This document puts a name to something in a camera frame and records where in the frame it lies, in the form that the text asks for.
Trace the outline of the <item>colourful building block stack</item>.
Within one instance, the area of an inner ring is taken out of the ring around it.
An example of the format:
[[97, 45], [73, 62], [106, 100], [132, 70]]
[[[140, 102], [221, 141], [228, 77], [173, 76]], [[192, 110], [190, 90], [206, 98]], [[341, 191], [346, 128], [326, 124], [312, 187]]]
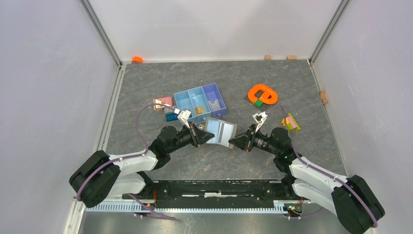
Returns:
[[294, 119], [291, 113], [288, 113], [285, 118], [282, 119], [283, 127], [286, 127], [288, 131], [296, 131], [300, 130], [300, 126]]

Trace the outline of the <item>orange cap at wall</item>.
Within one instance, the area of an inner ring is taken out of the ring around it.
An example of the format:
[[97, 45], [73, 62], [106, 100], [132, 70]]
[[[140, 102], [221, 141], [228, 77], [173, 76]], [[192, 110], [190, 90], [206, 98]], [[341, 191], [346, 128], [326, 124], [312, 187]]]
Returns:
[[136, 63], [143, 63], [143, 59], [139, 56], [134, 56], [131, 59], [131, 63], [132, 64], [136, 64]]

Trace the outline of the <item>light blue middle drawer box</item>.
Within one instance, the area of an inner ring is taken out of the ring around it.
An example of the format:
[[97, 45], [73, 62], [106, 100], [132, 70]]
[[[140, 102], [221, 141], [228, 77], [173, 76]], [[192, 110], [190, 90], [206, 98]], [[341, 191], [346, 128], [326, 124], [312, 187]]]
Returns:
[[197, 124], [205, 122], [207, 117], [211, 117], [211, 110], [208, 106], [204, 91], [202, 87], [196, 87], [188, 90], [193, 107], [203, 106], [206, 113], [200, 116], [196, 115]]

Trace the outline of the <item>light blue drawer box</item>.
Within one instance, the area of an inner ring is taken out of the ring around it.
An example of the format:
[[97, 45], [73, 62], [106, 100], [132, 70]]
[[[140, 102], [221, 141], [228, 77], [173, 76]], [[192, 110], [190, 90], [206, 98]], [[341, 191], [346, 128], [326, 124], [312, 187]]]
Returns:
[[196, 123], [196, 114], [194, 111], [194, 107], [191, 102], [191, 98], [189, 96], [188, 90], [184, 90], [178, 93], [174, 94], [175, 102], [178, 107], [178, 109], [183, 110], [183, 109], [188, 109], [191, 112], [190, 117], [188, 118], [189, 121]]
[[205, 122], [207, 117], [211, 117], [211, 110], [208, 106], [204, 91], [202, 87], [196, 87], [188, 90], [193, 107], [203, 106], [206, 113], [200, 116], [196, 115], [197, 124]]

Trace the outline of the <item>blue building block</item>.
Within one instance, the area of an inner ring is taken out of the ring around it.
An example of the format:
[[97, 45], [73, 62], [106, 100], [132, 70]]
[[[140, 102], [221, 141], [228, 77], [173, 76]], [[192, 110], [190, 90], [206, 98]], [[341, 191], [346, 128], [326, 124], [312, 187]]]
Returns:
[[176, 121], [178, 119], [178, 114], [176, 113], [168, 113], [165, 115], [166, 122]]

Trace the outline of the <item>purple plastic drawer box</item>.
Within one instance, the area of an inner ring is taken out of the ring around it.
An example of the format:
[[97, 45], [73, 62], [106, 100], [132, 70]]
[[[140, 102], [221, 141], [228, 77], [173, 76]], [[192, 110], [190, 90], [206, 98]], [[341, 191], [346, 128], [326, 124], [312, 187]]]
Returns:
[[227, 114], [227, 108], [222, 98], [222, 95], [216, 85], [216, 83], [211, 83], [207, 85], [203, 85], [202, 89], [204, 91], [207, 103], [209, 100], [218, 99], [221, 105], [221, 109], [217, 111], [211, 111], [211, 116], [213, 118], [222, 118]]

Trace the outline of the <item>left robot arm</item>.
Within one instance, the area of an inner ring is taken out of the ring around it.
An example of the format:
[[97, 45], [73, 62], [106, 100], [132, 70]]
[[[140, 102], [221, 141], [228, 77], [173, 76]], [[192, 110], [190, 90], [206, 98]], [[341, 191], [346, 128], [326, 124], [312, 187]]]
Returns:
[[77, 201], [87, 208], [100, 204], [108, 197], [137, 194], [140, 198], [152, 195], [153, 185], [146, 171], [162, 168], [170, 154], [187, 146], [199, 147], [214, 138], [213, 133], [199, 129], [193, 123], [178, 131], [163, 127], [150, 146], [140, 152], [109, 155], [103, 150], [94, 152], [69, 178]]

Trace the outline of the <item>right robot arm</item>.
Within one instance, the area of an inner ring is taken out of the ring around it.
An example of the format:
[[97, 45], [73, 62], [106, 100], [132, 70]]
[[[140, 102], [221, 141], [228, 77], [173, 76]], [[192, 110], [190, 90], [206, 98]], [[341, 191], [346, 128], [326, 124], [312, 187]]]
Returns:
[[260, 149], [273, 154], [279, 171], [286, 173], [281, 186], [288, 199], [307, 198], [334, 214], [340, 224], [352, 234], [363, 234], [376, 228], [385, 210], [365, 179], [358, 175], [346, 177], [318, 166], [299, 154], [292, 145], [288, 131], [274, 128], [262, 134], [257, 125], [229, 140], [234, 146], [250, 152]]

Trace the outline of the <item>pink card box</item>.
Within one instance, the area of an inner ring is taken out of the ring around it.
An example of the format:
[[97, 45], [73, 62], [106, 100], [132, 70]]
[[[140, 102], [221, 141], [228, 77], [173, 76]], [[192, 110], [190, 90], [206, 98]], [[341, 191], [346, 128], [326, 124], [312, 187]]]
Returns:
[[163, 104], [165, 106], [172, 106], [173, 105], [173, 99], [172, 99], [172, 96], [160, 97], [160, 98], [153, 99], [153, 103], [155, 104], [153, 109], [156, 110], [156, 111], [160, 111], [160, 110], [164, 109], [164, 106], [162, 106], [160, 104]]

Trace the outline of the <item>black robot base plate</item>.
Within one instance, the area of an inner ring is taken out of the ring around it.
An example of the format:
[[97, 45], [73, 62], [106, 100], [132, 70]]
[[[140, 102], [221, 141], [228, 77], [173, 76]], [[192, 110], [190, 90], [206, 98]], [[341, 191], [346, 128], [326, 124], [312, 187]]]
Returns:
[[148, 180], [134, 195], [141, 202], [153, 200], [156, 208], [237, 209], [271, 208], [274, 201], [300, 203], [307, 199], [296, 195], [282, 179], [224, 180]]

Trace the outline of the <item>light blue left drawer box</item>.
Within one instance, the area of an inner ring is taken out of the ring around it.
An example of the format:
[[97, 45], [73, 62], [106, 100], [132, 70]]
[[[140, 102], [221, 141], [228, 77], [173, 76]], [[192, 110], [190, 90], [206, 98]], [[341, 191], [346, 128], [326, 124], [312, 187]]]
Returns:
[[178, 107], [178, 109], [183, 110], [183, 109], [188, 109], [191, 112], [190, 117], [188, 118], [189, 121], [196, 123], [196, 114], [194, 111], [194, 107], [191, 102], [191, 98], [189, 96], [188, 90], [184, 90], [178, 93], [174, 94], [175, 102]]

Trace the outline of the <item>clear plastic block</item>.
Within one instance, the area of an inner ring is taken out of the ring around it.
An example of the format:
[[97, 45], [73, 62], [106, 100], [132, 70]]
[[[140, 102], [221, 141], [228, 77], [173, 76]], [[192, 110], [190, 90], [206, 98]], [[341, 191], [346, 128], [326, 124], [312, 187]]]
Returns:
[[175, 106], [171, 106], [171, 107], [164, 107], [164, 113], [165, 114], [170, 114], [170, 113], [175, 113]]

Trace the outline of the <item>green block on black plate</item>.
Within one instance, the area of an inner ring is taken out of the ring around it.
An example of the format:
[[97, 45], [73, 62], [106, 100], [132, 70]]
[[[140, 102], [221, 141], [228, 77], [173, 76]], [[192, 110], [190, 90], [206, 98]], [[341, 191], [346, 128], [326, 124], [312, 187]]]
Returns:
[[256, 102], [252, 102], [249, 100], [248, 97], [244, 98], [249, 104], [251, 104], [252, 106], [254, 106], [255, 108], [257, 108], [258, 110], [260, 110], [261, 112], [266, 111], [270, 105], [269, 104], [265, 104], [262, 101], [260, 101], [259, 99]]

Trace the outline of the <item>gold card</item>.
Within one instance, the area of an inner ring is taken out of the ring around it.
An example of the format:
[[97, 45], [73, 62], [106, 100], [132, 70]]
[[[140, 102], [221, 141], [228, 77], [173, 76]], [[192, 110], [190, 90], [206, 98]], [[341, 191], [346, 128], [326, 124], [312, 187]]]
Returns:
[[194, 111], [195, 111], [195, 114], [196, 114], [197, 116], [200, 116], [200, 115], [206, 113], [206, 111], [205, 111], [205, 109], [204, 109], [203, 106], [195, 107], [195, 108], [194, 108]]

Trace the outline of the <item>wooden arch piece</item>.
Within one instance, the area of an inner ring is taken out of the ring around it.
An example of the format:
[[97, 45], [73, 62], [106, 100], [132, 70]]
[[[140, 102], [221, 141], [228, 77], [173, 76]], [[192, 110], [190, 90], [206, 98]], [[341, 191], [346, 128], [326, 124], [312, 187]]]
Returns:
[[325, 90], [321, 90], [321, 91], [319, 92], [319, 96], [320, 96], [320, 99], [321, 99], [321, 102], [322, 102], [323, 105], [328, 104], [329, 100], [328, 100], [328, 98], [327, 98], [327, 95], [326, 95], [326, 91], [325, 91]]

